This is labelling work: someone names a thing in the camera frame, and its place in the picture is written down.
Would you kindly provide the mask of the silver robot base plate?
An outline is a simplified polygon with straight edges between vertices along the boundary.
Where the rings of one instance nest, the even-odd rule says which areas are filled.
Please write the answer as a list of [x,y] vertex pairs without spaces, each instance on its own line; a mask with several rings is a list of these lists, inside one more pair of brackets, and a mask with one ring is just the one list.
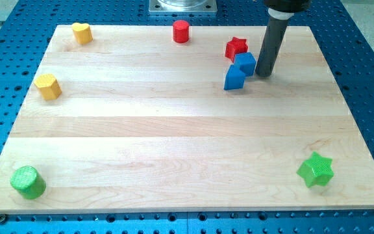
[[154,13],[216,13],[216,0],[149,0],[149,12]]

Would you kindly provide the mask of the black robot arm end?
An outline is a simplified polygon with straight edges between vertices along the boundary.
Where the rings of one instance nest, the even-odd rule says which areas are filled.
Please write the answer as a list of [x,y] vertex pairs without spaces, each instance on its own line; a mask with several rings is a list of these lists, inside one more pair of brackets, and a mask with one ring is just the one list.
[[273,10],[287,13],[296,13],[307,10],[311,0],[264,0],[264,4]]

